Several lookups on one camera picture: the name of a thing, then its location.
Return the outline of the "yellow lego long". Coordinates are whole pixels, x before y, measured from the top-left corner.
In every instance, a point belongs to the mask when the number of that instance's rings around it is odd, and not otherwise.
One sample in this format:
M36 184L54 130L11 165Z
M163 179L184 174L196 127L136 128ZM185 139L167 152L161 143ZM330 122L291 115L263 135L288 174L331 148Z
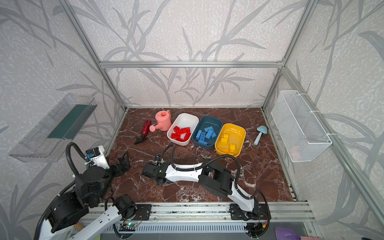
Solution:
M223 154L228 154L229 153L229 149L228 148L218 148L218 151L223 153Z

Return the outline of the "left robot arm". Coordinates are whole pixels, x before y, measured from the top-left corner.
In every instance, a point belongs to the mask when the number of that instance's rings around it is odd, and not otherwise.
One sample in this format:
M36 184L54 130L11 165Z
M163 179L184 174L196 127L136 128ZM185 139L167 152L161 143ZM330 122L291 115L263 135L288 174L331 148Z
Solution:
M119 163L109 166L102 146L83 153L75 143L66 147L66 159L75 179L60 191L40 217L34 238L36 240L65 239L67 231L97 207L110 191L114 178L130 170L129 154L118 158ZM76 240L90 240L110 225L136 215L135 202L123 195L113 200L105 212L75 236Z

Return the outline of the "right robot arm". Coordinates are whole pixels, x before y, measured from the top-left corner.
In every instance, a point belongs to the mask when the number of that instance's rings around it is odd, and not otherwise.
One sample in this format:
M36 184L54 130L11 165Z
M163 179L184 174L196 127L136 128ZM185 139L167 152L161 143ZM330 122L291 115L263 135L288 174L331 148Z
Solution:
M219 164L217 160L229 158L237 164L237 175L233 176L231 170ZM266 220L271 217L268 203L259 204L256 196L259 194L266 200L260 190L248 194L239 185L241 165L234 156L221 155L214 159L207 159L195 165L178 165L173 162L162 164L147 163L142 175L156 182L157 185L175 182L195 182L204 187L211 194L228 198L233 201L229 207L232 220Z

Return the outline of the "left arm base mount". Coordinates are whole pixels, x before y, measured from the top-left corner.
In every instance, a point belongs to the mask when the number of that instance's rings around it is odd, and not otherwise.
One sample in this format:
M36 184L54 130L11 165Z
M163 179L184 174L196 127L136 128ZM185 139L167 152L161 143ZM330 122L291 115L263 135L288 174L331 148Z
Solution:
M129 221L148 221L150 219L152 210L151 204L137 204L131 216L129 216Z

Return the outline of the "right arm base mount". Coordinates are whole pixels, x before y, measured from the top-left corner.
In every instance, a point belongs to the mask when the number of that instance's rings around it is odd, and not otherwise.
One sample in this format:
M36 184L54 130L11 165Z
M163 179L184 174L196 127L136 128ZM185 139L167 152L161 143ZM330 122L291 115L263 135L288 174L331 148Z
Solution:
M265 203L259 204L255 213L243 211L237 204L230 204L229 213L231 214L231 220L266 221L271 218L271 213Z

